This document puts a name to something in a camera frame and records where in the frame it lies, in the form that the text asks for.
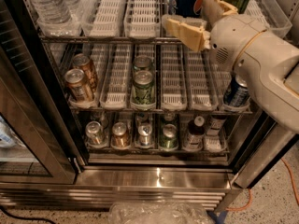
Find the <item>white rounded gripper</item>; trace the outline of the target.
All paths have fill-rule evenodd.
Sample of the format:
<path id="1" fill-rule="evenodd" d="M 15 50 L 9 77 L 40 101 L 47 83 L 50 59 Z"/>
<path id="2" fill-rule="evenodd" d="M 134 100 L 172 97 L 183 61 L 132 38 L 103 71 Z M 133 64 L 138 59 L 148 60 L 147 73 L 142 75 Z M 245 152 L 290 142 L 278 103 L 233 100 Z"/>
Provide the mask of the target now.
<path id="1" fill-rule="evenodd" d="M 269 63 L 256 60 L 249 54 L 249 48 L 257 50 L 269 31 L 252 17 L 237 13 L 238 9 L 225 1 L 203 0 L 203 14 L 211 25 L 215 24 L 211 35 L 206 30 L 206 21 L 198 18 L 165 14 L 162 26 L 168 35 L 194 52 L 210 49 L 211 44 L 209 63 L 222 71 L 268 72 Z"/>

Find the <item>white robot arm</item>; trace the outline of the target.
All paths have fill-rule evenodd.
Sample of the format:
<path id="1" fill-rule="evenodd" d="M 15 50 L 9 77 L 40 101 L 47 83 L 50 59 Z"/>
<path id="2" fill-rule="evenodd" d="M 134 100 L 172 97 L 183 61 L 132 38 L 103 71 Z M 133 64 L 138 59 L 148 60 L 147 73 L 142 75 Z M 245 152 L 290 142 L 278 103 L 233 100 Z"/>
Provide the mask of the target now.
<path id="1" fill-rule="evenodd" d="M 179 15 L 162 16 L 162 26 L 189 49 L 208 49 L 211 63 L 241 76 L 263 111 L 299 133 L 299 48 L 227 2 L 204 0 L 203 13 L 210 31 L 196 19 Z"/>

